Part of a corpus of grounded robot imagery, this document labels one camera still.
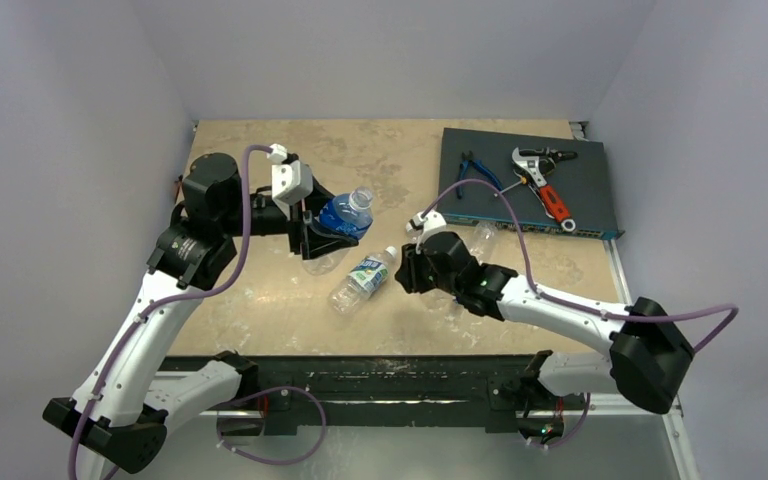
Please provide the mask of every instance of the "wooden tabletop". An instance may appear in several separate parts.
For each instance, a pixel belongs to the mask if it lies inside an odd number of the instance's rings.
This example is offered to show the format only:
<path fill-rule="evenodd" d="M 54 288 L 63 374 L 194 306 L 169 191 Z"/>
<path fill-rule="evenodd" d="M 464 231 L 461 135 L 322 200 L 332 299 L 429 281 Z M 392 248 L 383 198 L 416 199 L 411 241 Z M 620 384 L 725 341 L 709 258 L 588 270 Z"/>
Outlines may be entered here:
<path fill-rule="evenodd" d="M 562 120 L 239 120 L 202 121 L 189 161 L 211 152 L 239 158 L 252 143 L 280 143 L 298 153 L 334 193 L 366 185 L 375 222 L 359 247 L 330 274 L 313 277 L 289 253 L 285 236 L 254 237 L 242 276 L 205 300 L 182 329 L 173 355 L 415 355 L 579 352 L 587 347 L 546 330 L 480 318 L 460 307 L 430 310 L 388 280 L 353 317 L 326 302 L 331 289 L 368 252 L 406 243 L 404 225 L 437 194 L 444 127 L 572 138 Z M 270 182 L 261 153 L 251 161 L 252 188 Z M 452 228 L 462 238 L 470 229 Z M 516 235 L 500 232 L 491 263 L 523 269 Z M 535 278 L 548 286 L 617 301 L 610 259 L 599 240 L 526 236 Z M 220 277 L 227 278 L 232 266 Z"/>

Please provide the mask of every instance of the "gray wall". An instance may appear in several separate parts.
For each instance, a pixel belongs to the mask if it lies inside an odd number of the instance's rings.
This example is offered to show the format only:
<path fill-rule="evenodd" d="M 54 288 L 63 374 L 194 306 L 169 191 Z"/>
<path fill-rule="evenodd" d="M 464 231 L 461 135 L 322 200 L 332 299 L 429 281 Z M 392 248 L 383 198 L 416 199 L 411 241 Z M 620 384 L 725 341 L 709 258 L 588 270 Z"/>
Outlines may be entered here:
<path fill-rule="evenodd" d="M 0 478 L 65 478 L 40 414 L 133 302 L 189 129 L 126 0 L 0 0 Z"/>
<path fill-rule="evenodd" d="M 768 478 L 768 2 L 659 1 L 591 132 L 633 292 L 742 307 L 681 392 L 703 477 Z"/>
<path fill-rule="evenodd" d="M 194 118 L 585 119 L 654 0 L 134 0 Z"/>

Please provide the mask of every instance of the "blue bottle label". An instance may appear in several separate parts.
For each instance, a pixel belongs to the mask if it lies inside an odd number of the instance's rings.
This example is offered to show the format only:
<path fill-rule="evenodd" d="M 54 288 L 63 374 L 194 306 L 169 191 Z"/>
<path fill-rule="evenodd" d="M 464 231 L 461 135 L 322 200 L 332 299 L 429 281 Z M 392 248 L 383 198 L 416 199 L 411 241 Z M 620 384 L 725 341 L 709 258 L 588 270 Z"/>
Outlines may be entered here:
<path fill-rule="evenodd" d="M 337 215 L 337 211 L 334 209 L 333 201 L 326 203 L 322 208 L 322 211 L 319 212 L 319 223 L 321 223 L 323 227 L 328 228 L 329 230 L 345 233 L 346 235 L 350 235 L 358 240 L 363 238 L 363 236 L 366 235 L 366 231 L 369 230 L 370 226 L 372 226 L 370 223 L 363 228 L 358 228 L 357 225 L 343 220 L 339 215 Z"/>
<path fill-rule="evenodd" d="M 388 273 L 386 265 L 367 258 L 349 272 L 349 278 L 357 282 L 367 293 L 372 294 L 378 290 Z"/>

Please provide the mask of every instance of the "red handle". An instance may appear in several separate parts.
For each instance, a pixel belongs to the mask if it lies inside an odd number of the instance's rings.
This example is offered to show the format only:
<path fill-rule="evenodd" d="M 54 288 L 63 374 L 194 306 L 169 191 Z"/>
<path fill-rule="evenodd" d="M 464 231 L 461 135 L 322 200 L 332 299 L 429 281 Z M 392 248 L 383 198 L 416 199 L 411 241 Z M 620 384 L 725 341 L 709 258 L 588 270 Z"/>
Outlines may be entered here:
<path fill-rule="evenodd" d="M 558 192 L 551 185 L 546 185 L 537 189 L 537 194 L 540 195 L 540 200 L 543 200 L 543 204 L 546 205 L 546 210 L 554 217 L 558 223 L 572 217 L 567 206 L 564 205 L 561 197 L 558 196 Z"/>

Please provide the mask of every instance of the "white wall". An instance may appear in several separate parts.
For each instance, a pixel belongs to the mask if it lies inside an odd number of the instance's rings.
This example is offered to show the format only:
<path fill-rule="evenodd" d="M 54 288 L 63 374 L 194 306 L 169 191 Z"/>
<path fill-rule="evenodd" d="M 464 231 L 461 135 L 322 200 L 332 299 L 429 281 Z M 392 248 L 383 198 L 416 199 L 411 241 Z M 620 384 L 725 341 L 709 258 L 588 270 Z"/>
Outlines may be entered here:
<path fill-rule="evenodd" d="M 589 117 L 654 0 L 134 0 L 194 118 Z"/>
<path fill-rule="evenodd" d="M 768 478 L 768 2 L 659 1 L 591 132 L 633 293 L 742 308 L 681 391 L 703 478 Z"/>
<path fill-rule="evenodd" d="M 65 478 L 43 407 L 127 313 L 188 133 L 126 0 L 0 0 L 0 478 Z"/>

